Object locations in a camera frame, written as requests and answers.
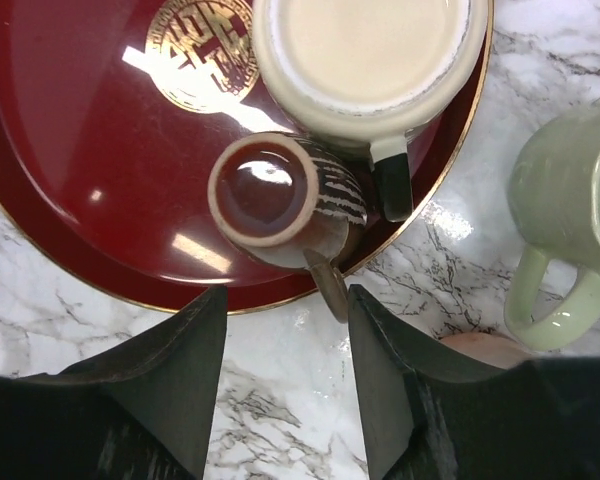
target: gold emblem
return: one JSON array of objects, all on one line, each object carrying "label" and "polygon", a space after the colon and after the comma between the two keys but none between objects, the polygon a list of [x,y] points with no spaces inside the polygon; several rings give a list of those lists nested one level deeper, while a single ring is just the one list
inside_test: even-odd
[{"label": "gold emblem", "polygon": [[245,0],[168,0],[151,22],[145,54],[151,78],[171,102],[217,113],[258,80]]}]

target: ceramic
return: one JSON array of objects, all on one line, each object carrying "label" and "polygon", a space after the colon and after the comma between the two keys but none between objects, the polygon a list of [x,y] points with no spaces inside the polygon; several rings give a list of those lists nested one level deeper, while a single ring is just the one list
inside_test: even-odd
[{"label": "ceramic", "polygon": [[[250,4],[221,4],[209,12],[198,0],[124,8],[49,0],[43,9],[0,2],[0,205],[54,262],[118,298],[177,310],[208,285],[226,284],[230,310],[244,312],[315,288],[305,275],[254,264],[209,212],[206,182],[228,145],[253,132],[295,130],[251,70]],[[186,50],[202,35],[193,24],[179,40],[165,33],[164,21],[192,12],[204,35],[227,19],[234,26],[225,43],[209,37],[204,62]],[[237,55],[228,63],[227,51]],[[416,204],[455,156],[484,61],[412,144]],[[365,170],[355,173],[371,184]],[[343,272],[366,263],[404,226],[370,215]]]},{"label": "ceramic", "polygon": [[347,321],[337,265],[360,242],[368,212],[343,161],[299,135],[254,134],[220,155],[207,195],[229,241],[267,265],[310,272],[335,318]]},{"label": "ceramic", "polygon": [[[423,10],[431,15],[420,18]],[[407,143],[469,79],[488,12],[487,0],[255,0],[253,48],[296,123],[332,147],[370,154],[382,214],[403,222],[413,212]]]},{"label": "ceramic", "polygon": [[[529,245],[505,304],[507,327],[535,350],[565,346],[600,318],[600,99],[534,134],[514,167],[509,204]],[[551,313],[532,318],[554,259],[578,269],[576,282]]]},{"label": "ceramic", "polygon": [[[541,125],[600,97],[600,0],[556,4],[498,0],[484,93],[449,174],[399,238],[347,277],[436,338],[507,334],[503,305],[524,246],[506,202],[516,156]],[[574,275],[552,262],[538,301],[551,304]],[[68,274],[0,211],[0,375],[59,372],[167,317]],[[320,295],[232,316],[226,342],[205,480],[369,480],[348,330]],[[600,321],[559,354],[599,356]]]}]

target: brown teacup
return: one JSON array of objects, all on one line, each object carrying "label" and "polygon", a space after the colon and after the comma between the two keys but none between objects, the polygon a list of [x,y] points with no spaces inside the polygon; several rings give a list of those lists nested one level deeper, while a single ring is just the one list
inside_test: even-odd
[{"label": "brown teacup", "polygon": [[257,261],[310,272],[336,319],[347,320],[336,266],[362,237],[367,206],[342,161],[298,135],[257,133],[220,155],[207,194],[227,239]]}]

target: teacup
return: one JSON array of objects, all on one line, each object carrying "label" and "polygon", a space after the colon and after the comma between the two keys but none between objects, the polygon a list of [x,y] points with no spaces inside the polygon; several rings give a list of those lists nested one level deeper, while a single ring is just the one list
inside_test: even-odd
[{"label": "teacup", "polygon": [[[506,325],[532,349],[563,347],[600,318],[600,99],[533,135],[513,170],[509,205],[528,245],[505,303]],[[578,269],[576,283],[551,313],[532,319],[553,259]]]},{"label": "teacup", "polygon": [[413,211],[407,143],[451,102],[479,57],[488,0],[254,0],[262,79],[289,117],[371,157],[383,216]]},{"label": "teacup", "polygon": [[362,237],[367,206],[341,160],[298,135],[257,133],[220,155],[207,193],[229,241],[257,261],[310,272],[336,319],[347,320],[337,265]]},{"label": "teacup", "polygon": [[497,334],[467,332],[440,339],[449,348],[494,367],[509,369],[533,358],[522,345]]}]

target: dark teapot handle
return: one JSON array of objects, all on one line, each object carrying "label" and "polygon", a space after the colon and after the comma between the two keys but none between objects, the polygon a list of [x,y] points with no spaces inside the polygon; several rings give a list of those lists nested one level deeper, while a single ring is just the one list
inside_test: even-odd
[{"label": "dark teapot handle", "polygon": [[372,174],[382,217],[404,222],[413,213],[413,193],[404,136],[371,144]]}]

